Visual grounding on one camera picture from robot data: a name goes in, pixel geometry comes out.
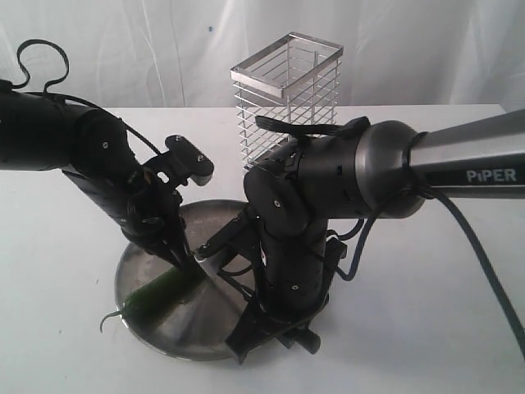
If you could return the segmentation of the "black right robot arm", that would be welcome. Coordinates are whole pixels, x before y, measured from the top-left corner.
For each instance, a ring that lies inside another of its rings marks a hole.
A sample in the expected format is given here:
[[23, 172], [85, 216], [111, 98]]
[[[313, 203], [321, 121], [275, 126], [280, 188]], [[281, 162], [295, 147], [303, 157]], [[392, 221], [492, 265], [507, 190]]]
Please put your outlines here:
[[290, 142], [244, 177], [248, 200], [231, 244], [250, 263], [255, 290], [226, 339], [243, 362], [277, 339], [310, 353], [310, 330], [334, 276], [354, 279], [365, 242], [381, 218], [407, 218], [440, 201], [470, 242], [518, 344], [524, 327], [457, 198], [524, 196], [524, 113], [419, 132], [401, 121], [366, 117], [339, 125], [293, 125], [257, 117]]

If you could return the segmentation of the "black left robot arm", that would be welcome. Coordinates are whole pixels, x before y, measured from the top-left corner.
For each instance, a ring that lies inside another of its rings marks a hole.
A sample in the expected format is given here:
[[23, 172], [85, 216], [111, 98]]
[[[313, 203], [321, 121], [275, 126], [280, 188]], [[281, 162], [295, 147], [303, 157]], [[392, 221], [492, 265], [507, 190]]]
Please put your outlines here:
[[1, 168], [58, 169], [146, 252], [193, 271], [172, 151], [140, 163], [127, 127], [111, 113], [1, 82]]

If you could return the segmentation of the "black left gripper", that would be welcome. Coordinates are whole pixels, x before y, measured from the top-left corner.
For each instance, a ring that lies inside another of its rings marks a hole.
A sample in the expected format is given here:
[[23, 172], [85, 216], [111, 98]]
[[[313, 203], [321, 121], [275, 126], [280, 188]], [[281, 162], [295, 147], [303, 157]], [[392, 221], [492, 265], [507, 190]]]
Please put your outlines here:
[[182, 196], [177, 187], [164, 184], [146, 167], [128, 180], [125, 237], [149, 254], [179, 270], [195, 271], [195, 260], [180, 216]]

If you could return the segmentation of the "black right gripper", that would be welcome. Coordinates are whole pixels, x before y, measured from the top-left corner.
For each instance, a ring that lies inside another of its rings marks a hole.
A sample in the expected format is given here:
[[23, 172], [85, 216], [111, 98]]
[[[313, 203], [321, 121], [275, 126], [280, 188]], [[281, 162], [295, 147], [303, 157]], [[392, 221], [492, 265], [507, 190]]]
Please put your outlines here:
[[[320, 349], [320, 337], [308, 327], [322, 308], [328, 222], [314, 221], [296, 236], [277, 235], [262, 221], [249, 224], [253, 236], [256, 299], [251, 299], [226, 348], [237, 364], [250, 351], [278, 336], [287, 349]], [[287, 326], [295, 326], [285, 331]]]

